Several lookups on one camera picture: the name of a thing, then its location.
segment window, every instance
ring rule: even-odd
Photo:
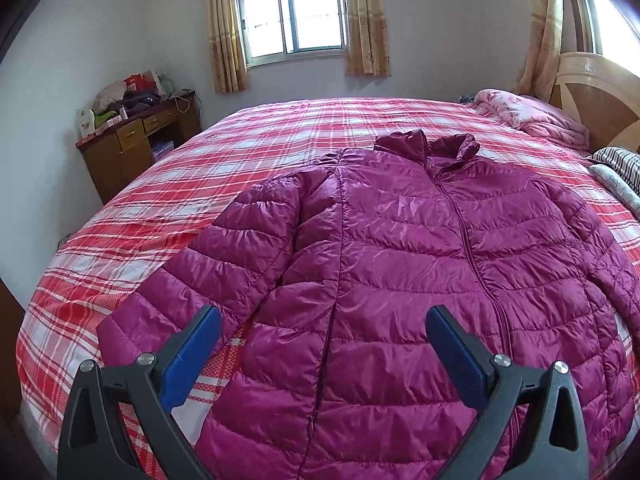
[[[595,51],[640,77],[640,39],[610,0],[588,0]]]
[[[346,0],[238,0],[248,66],[346,51]]]

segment purple puffer jacket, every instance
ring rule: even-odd
[[[595,466],[631,427],[614,309],[640,344],[638,277],[577,195],[478,149],[393,134],[253,186],[101,323],[104,361],[157,351],[204,304],[218,349],[255,315],[196,444],[217,478],[428,480],[475,415],[424,332],[444,304],[493,352],[569,364]]]

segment beige curtain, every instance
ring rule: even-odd
[[[391,75],[382,0],[347,0],[349,60],[347,73]]]
[[[531,40],[529,53],[515,88],[548,102],[558,74],[562,43],[562,0],[530,0]]]
[[[240,92],[248,87],[236,0],[209,0],[209,44],[216,92]]]

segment plaid bedsheet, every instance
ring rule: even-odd
[[[583,153],[517,132],[473,105],[406,99],[289,102],[242,110],[195,137],[109,202],[53,258],[31,300],[17,342],[22,392],[57,450],[79,364],[100,362],[95,328],[147,276],[177,253],[243,189],[344,147],[421,128],[429,138],[473,134],[481,155],[526,166],[581,195],[640,271],[640,224],[594,181]],[[596,473],[606,476],[640,428],[640,373],[619,321],[634,384],[634,429]],[[173,411],[194,444],[211,403],[237,367],[245,326],[212,358],[184,406]],[[132,410],[124,419],[146,471],[162,478]]]

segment metal screw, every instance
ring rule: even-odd
[[[562,361],[556,361],[554,363],[554,368],[561,374],[566,374],[569,372],[569,365],[567,363],[563,363]]]
[[[153,361],[156,360],[156,356],[151,352],[145,352],[138,356],[138,364],[140,366],[149,366]]]
[[[86,361],[82,361],[80,364],[80,371],[87,373],[94,369],[94,362],[91,359],[87,359]]]
[[[494,363],[502,368],[508,368],[511,366],[511,358],[505,354],[494,355]]]

